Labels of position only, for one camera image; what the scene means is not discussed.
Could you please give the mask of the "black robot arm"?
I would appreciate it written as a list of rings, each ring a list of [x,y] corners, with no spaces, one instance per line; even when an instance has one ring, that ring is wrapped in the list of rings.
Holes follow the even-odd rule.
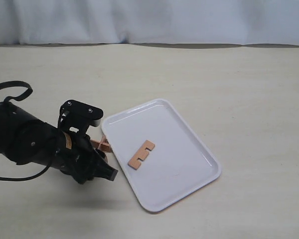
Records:
[[[0,154],[16,165],[55,168],[79,184],[96,177],[114,181],[117,169],[86,134],[102,117],[100,108],[68,100],[60,107],[57,126],[52,126],[11,102],[0,102]]]

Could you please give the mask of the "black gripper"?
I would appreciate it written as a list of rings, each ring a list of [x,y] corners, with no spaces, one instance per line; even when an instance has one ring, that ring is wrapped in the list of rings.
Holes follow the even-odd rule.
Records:
[[[75,132],[54,131],[51,136],[51,167],[84,184],[94,178],[114,181],[118,170],[104,159],[105,154],[96,150],[90,136]]]

